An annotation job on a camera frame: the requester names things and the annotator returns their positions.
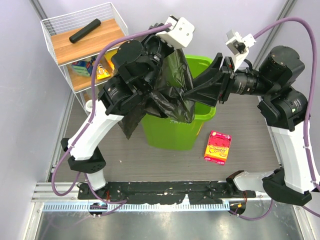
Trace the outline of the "green plastic trash bin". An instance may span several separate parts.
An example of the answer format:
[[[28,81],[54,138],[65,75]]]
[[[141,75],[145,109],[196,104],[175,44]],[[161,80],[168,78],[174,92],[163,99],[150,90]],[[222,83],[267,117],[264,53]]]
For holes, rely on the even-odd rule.
[[[206,56],[186,55],[186,62],[193,78],[201,74],[211,63]],[[176,80],[170,76],[168,67],[164,67],[160,76],[159,87],[178,86]],[[141,120],[147,143],[156,148],[167,150],[191,150],[203,125],[216,114],[216,108],[196,102],[194,105],[194,120],[191,123],[178,122],[171,118],[159,118],[146,114]]]

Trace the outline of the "black trash bag roll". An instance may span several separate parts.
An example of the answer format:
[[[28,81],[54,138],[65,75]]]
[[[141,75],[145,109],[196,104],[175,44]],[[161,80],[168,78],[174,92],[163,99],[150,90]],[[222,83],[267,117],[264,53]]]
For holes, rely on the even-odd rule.
[[[99,19],[94,19],[92,22],[90,22],[85,27],[81,28],[79,31],[74,33],[69,37],[69,41],[72,44],[75,44],[79,40],[83,39],[85,36],[87,36],[89,33],[91,33],[93,30],[98,28],[101,25],[101,21]]]

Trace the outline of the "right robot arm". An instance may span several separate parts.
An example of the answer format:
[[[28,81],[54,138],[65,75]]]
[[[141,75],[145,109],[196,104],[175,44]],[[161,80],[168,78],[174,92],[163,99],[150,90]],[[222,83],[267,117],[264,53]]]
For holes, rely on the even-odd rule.
[[[233,173],[225,186],[230,197],[256,191],[285,204],[304,206],[311,201],[320,177],[304,130],[308,100],[292,86],[304,69],[299,54],[283,45],[275,46],[258,70],[251,66],[238,70],[230,57],[218,53],[184,93],[186,100],[210,107],[226,102],[230,94],[261,97],[257,107],[274,136],[280,168]]]

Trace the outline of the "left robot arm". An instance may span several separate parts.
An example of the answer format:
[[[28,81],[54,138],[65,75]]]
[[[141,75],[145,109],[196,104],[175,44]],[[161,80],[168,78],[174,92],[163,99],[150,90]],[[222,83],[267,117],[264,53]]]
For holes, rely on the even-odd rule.
[[[87,130],[80,139],[73,136],[61,140],[63,150],[70,154],[70,169],[86,174],[89,193],[95,199],[107,193],[106,162],[98,144],[154,89],[164,59],[173,52],[174,47],[155,34],[121,44],[111,57],[116,73],[99,91],[94,118],[86,120]]]

